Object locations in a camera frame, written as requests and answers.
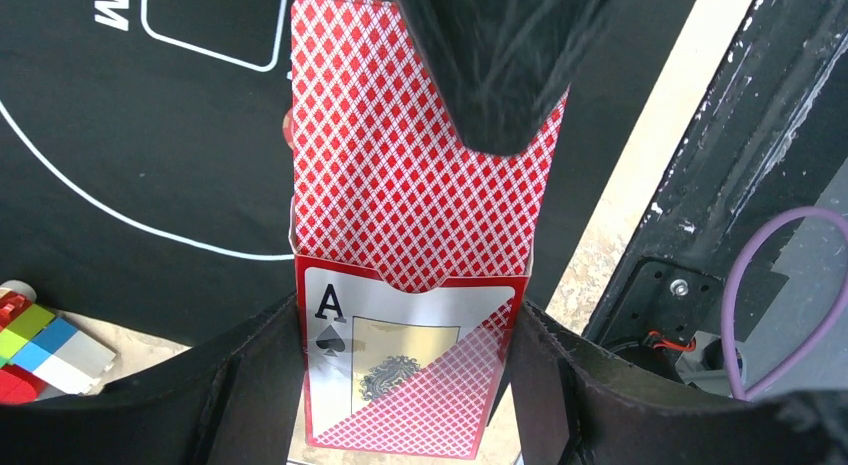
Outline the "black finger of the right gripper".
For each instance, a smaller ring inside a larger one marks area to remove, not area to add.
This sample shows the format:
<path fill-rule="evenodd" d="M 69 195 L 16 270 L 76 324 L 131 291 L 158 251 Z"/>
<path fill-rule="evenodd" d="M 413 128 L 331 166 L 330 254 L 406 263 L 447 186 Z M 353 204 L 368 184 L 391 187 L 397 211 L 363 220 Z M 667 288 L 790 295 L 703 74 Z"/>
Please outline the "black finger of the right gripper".
<path fill-rule="evenodd" d="M 524 152 L 620 0 L 394 0 L 461 143 Z"/>

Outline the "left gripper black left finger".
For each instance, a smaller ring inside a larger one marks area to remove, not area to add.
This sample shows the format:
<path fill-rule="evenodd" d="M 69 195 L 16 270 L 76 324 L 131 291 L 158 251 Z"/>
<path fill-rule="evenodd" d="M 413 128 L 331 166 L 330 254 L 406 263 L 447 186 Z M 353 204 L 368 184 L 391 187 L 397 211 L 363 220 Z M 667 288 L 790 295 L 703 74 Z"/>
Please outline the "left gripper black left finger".
<path fill-rule="evenodd" d="M 4 464 L 284 464 L 304 377 L 296 297 L 93 396 L 1 408 Z"/>

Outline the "red backed card deck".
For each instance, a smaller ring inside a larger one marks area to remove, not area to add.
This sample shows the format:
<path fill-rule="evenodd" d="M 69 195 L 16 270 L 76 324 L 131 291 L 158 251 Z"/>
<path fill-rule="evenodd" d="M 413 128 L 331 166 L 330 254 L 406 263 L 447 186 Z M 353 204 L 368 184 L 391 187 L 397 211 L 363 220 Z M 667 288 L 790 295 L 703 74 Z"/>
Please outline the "red backed card deck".
<path fill-rule="evenodd" d="M 395 5 L 295 0 L 291 19 L 298 253 L 416 293 L 526 274 L 564 104 L 524 152 L 475 152 Z"/>

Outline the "red playing card box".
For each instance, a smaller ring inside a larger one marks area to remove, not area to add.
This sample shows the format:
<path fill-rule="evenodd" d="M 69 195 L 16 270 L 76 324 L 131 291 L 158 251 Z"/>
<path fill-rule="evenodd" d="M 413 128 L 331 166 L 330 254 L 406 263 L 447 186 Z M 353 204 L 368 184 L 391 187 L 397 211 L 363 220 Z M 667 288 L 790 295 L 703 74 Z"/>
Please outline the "red playing card box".
<path fill-rule="evenodd" d="M 408 293 L 360 266 L 300 256 L 295 269 L 308 444 L 474 458 L 526 278 Z"/>

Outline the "black poker table mat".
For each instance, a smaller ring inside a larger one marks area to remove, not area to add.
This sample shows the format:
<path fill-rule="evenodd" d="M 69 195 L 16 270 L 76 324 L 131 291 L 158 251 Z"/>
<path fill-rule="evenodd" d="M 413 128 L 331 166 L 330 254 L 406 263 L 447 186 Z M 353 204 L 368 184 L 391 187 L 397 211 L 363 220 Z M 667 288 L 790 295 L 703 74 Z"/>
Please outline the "black poker table mat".
<path fill-rule="evenodd" d="M 1 0 L 1 276 L 196 345 L 294 288 L 293 0 Z"/>

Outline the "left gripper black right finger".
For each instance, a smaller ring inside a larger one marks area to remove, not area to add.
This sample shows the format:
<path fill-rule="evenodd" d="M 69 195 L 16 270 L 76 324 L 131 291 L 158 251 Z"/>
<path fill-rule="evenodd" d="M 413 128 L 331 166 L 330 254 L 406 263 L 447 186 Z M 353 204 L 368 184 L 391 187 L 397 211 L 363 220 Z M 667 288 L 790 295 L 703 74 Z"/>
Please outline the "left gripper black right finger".
<path fill-rule="evenodd" d="M 639 368 L 531 302 L 508 356 L 527 464 L 843 464 L 847 395 L 758 402 L 709 394 Z"/>

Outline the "colourful toy block vehicle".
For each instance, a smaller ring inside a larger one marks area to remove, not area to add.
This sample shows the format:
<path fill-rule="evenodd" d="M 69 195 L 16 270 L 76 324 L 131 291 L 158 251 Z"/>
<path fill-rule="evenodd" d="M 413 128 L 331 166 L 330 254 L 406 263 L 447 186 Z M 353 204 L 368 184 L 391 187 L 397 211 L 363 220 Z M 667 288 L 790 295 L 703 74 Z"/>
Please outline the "colourful toy block vehicle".
<path fill-rule="evenodd" d="M 25 282 L 1 284 L 1 403 L 44 395 L 85 395 L 114 366 L 116 353 L 49 308 Z"/>

